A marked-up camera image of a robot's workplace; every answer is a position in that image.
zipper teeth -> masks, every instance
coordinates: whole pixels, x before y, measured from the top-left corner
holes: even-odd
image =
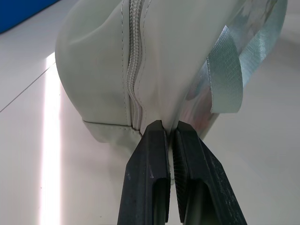
[[[135,96],[135,80],[141,65],[142,41],[140,33],[140,18],[144,0],[130,1],[130,35],[129,35],[129,64],[127,70],[127,90],[133,102],[132,126],[134,129],[140,128],[142,108]]]

glossy surface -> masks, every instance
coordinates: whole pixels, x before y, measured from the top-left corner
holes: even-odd
[[[245,88],[240,112],[221,115],[204,140],[250,225],[300,224],[297,2],[289,1],[281,38]],[[62,0],[49,16],[63,18],[73,3]],[[55,34],[49,42],[29,37],[42,35],[37,24],[58,30],[60,22],[36,17],[0,36],[0,111],[53,63]],[[0,112],[0,224],[115,225],[127,160],[94,140],[52,67]],[[171,195],[169,224],[178,225]]]

